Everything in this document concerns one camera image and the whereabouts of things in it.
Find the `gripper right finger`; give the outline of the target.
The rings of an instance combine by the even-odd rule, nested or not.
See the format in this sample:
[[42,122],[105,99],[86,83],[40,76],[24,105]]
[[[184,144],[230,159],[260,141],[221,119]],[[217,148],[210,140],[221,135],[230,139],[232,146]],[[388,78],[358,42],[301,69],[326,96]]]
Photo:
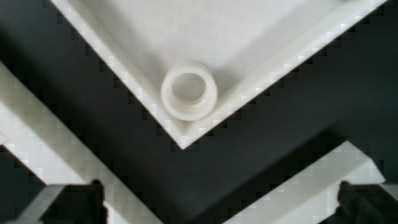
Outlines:
[[398,224],[398,184],[344,181],[338,208],[324,224]]

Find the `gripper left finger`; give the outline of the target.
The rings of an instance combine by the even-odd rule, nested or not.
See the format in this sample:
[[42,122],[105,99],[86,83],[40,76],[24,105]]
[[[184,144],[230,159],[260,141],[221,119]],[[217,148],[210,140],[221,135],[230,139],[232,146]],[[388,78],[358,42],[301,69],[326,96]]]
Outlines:
[[107,224],[102,182],[49,185],[11,224]]

